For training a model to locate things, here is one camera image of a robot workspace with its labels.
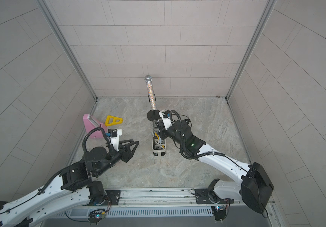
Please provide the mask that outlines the yellow toothbrush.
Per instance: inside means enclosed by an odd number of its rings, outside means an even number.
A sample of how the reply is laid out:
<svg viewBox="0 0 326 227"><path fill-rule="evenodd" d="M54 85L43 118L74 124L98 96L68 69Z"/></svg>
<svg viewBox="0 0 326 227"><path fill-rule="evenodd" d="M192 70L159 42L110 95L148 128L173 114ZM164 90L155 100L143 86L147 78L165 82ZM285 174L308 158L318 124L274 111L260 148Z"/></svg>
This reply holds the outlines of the yellow toothbrush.
<svg viewBox="0 0 326 227"><path fill-rule="evenodd" d="M154 133L155 138L154 138L154 147L155 149L165 149L165 145L162 141L162 139L160 138L158 133Z"/></svg>

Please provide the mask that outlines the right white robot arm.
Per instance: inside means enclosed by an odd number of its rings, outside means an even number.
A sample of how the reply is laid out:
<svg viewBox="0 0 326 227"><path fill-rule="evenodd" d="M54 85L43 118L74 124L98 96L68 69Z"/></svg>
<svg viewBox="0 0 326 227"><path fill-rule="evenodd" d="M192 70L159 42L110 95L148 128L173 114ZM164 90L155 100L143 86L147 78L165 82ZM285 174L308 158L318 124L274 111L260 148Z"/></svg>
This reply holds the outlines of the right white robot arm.
<svg viewBox="0 0 326 227"><path fill-rule="evenodd" d="M208 187L208 197L213 203L223 199L233 199L244 204L259 214L266 212L266 206L274 191L274 185L264 167L235 160L194 136L186 121L162 119L156 123L163 139L171 138L180 146L180 154L188 160L196 160L208 164L226 176L234 183L215 179Z"/></svg>

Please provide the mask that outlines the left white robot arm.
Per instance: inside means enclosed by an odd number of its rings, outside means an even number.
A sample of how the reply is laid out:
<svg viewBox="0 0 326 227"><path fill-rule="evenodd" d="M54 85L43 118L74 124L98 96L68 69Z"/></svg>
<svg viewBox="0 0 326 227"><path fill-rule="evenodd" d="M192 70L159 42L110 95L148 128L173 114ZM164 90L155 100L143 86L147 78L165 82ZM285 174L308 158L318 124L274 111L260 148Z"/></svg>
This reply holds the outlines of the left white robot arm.
<svg viewBox="0 0 326 227"><path fill-rule="evenodd" d="M107 147L88 151L82 142L83 157L80 161L54 174L45 185L17 200L0 201L0 227L31 227L39 222L83 205L111 205L101 181L101 176L117 162L128 162L139 145L138 141L125 140Z"/></svg>

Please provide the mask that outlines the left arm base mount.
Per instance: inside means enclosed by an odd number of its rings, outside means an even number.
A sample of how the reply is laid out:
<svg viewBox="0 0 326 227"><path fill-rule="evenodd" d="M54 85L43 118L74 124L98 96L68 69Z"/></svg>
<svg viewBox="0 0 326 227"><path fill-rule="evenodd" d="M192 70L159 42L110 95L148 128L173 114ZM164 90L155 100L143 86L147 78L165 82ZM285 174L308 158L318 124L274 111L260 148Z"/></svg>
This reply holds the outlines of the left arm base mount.
<svg viewBox="0 0 326 227"><path fill-rule="evenodd" d="M119 204L121 190L106 190L105 196L92 203L93 206L117 206Z"/></svg>

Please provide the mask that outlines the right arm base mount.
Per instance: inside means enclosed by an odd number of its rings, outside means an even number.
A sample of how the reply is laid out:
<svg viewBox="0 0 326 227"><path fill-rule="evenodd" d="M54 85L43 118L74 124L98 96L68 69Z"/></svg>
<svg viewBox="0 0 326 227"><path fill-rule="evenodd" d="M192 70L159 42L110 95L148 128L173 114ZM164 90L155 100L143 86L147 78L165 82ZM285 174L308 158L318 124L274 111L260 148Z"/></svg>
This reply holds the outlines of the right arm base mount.
<svg viewBox="0 0 326 227"><path fill-rule="evenodd" d="M197 204L227 204L230 200L220 199L214 195L213 191L207 189L191 189L190 193L194 195Z"/></svg>

